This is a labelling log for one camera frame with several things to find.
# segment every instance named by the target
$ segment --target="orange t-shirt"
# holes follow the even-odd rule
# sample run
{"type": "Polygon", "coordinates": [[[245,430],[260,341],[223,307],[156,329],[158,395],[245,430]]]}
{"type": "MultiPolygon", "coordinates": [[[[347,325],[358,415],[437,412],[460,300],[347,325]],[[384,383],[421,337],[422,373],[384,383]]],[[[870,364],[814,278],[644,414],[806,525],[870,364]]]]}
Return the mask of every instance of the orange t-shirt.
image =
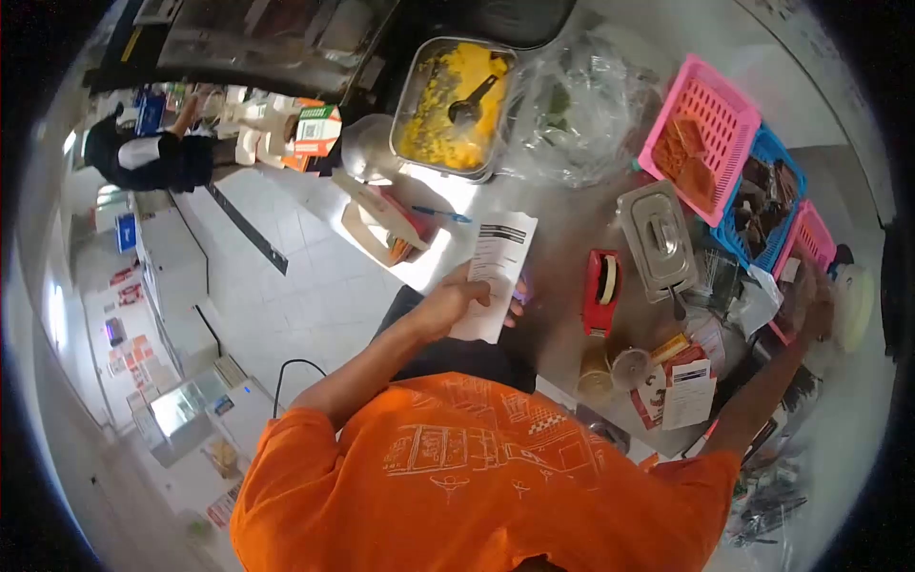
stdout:
{"type": "Polygon", "coordinates": [[[646,473],[552,401],[446,373],[394,383],[335,438],[270,421],[231,518],[249,571],[700,570],[739,459],[646,473]]]}

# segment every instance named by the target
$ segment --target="yellow food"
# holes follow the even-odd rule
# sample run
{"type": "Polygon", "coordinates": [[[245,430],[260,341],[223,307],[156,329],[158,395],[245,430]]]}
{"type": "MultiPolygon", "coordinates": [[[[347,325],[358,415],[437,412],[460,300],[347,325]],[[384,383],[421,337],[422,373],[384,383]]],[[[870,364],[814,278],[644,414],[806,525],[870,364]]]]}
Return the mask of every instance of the yellow food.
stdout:
{"type": "Polygon", "coordinates": [[[432,66],[433,76],[420,96],[416,114],[404,128],[398,147],[401,155],[454,169],[482,165],[505,99],[505,82],[501,78],[508,71],[504,59],[491,55],[481,46],[460,42],[444,56],[421,65],[421,69],[432,66]],[[479,121],[472,126],[455,127],[448,119],[448,107],[467,99],[490,75],[500,80],[480,100],[479,121]]]}

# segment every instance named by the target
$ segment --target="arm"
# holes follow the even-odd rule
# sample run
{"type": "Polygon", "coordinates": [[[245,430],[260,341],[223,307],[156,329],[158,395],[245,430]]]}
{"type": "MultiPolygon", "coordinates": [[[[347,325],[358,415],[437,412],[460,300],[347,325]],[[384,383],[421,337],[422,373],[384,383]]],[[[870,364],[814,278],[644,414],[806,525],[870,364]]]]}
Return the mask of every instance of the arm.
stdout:
{"type": "Polygon", "coordinates": [[[718,416],[718,425],[700,455],[729,450],[743,458],[791,385],[811,342],[829,335],[833,324],[833,301],[828,279],[812,265],[810,268],[817,277],[817,292],[797,338],[725,404],[718,416]]]}
{"type": "Polygon", "coordinates": [[[178,118],[175,121],[175,124],[171,127],[168,127],[166,131],[171,134],[174,134],[178,139],[184,136],[185,132],[194,124],[194,119],[197,117],[197,95],[191,95],[184,102],[184,107],[181,109],[181,113],[178,114],[178,118]]]}
{"type": "MultiPolygon", "coordinates": [[[[467,312],[470,300],[490,304],[490,285],[468,282],[469,264],[459,266],[409,314],[369,344],[340,369],[307,388],[290,405],[316,409],[340,430],[357,411],[384,390],[427,343],[448,334],[467,312]]],[[[520,307],[513,306],[515,313],[520,307]]]]}

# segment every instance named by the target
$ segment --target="pink plastic crate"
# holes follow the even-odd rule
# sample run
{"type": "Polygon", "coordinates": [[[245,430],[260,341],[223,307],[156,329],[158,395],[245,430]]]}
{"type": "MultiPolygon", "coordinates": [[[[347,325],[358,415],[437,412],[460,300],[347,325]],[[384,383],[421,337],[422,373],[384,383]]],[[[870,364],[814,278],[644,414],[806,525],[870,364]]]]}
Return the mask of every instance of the pink plastic crate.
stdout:
{"type": "MultiPolygon", "coordinates": [[[[820,218],[820,213],[816,211],[813,207],[813,203],[809,200],[802,200],[801,204],[798,205],[798,212],[794,217],[794,222],[791,224],[788,241],[785,243],[784,248],[781,249],[779,260],[772,269],[772,276],[774,276],[776,280],[779,279],[781,270],[785,267],[785,263],[791,258],[791,252],[796,243],[800,250],[810,256],[811,259],[816,262],[816,265],[823,271],[825,271],[833,259],[835,259],[835,243],[833,242],[833,237],[829,234],[829,230],[826,229],[823,219],[820,218]]],[[[781,328],[775,323],[775,320],[769,322],[769,327],[772,328],[775,335],[786,345],[794,340],[794,332],[781,331],[781,328]]]]}
{"type": "Polygon", "coordinates": [[[716,227],[724,215],[731,191],[747,162],[753,136],[762,122],[759,112],[747,97],[732,86],[715,68],[694,54],[686,56],[661,114],[639,154],[639,165],[657,179],[666,178],[654,165],[651,151],[671,116],[686,116],[699,124],[705,143],[704,162],[715,176],[713,209],[706,212],[679,189],[680,197],[709,226],[716,227]]]}

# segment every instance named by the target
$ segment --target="red tape dispenser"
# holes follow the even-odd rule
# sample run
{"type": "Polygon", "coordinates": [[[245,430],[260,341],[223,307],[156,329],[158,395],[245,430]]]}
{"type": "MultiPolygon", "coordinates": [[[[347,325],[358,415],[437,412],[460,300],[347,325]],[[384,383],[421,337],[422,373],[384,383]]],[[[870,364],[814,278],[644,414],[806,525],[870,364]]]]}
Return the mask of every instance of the red tape dispenser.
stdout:
{"type": "Polygon", "coordinates": [[[587,281],[582,321],[588,336],[606,338],[613,324],[623,274],[615,250],[592,250],[587,256],[587,281]]]}

